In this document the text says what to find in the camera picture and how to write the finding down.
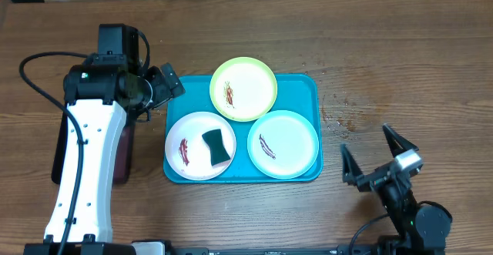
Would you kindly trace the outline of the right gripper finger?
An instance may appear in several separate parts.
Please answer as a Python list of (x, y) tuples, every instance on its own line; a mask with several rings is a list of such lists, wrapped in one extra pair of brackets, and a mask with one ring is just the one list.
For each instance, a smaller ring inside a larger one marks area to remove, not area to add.
[(342, 156), (342, 180), (351, 186), (356, 186), (364, 176), (354, 157), (345, 144), (340, 145)]
[(385, 123), (382, 126), (387, 144), (393, 157), (401, 155), (409, 150), (418, 151), (419, 148), (399, 135), (391, 126)]

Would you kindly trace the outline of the white plate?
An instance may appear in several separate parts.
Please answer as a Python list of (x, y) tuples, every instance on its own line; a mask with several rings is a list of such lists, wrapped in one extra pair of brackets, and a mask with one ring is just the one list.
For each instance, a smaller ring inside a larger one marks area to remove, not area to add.
[[(230, 160), (211, 166), (210, 150), (202, 135), (221, 129), (223, 145)], [(224, 173), (236, 152), (236, 135), (232, 126), (212, 112), (193, 112), (179, 119), (166, 136), (165, 155), (169, 166), (185, 180), (211, 180)]]

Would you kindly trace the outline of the green and pink sponge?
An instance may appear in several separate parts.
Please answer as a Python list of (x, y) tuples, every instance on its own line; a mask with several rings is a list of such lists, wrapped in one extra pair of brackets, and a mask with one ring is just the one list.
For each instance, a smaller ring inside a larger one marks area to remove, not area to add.
[(221, 129), (213, 129), (202, 135), (203, 141), (210, 150), (211, 166), (230, 160), (230, 155), (223, 145)]

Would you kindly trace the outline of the yellow-green rimmed plate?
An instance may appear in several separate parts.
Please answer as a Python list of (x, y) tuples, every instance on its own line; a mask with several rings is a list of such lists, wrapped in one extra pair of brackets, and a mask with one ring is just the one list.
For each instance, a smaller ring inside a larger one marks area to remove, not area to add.
[(256, 120), (272, 109), (277, 98), (277, 79), (259, 59), (236, 57), (221, 64), (210, 81), (210, 99), (224, 117)]

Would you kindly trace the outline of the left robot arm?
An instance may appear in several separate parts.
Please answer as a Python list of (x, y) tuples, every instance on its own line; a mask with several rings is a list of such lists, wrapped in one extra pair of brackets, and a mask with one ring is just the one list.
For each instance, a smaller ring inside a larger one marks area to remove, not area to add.
[(112, 241), (111, 192), (128, 122), (185, 89), (169, 63), (138, 72), (124, 65), (74, 65), (64, 79), (66, 145), (57, 204), (42, 243), (26, 254), (165, 254), (163, 240)]

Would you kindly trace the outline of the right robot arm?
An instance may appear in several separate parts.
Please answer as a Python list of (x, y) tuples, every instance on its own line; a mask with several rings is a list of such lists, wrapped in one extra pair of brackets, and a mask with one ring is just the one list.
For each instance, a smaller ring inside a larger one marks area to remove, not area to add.
[[(372, 173), (363, 174), (345, 144), (340, 145), (342, 180), (360, 192), (375, 192), (386, 213), (365, 223), (340, 254), (444, 254), (446, 238), (453, 217), (441, 204), (424, 200), (418, 202), (411, 190), (411, 178), (421, 171), (423, 159), (419, 148), (395, 132), (389, 125), (382, 126), (393, 159)], [(397, 234), (380, 236), (371, 246), (356, 244), (369, 226), (389, 218)]]

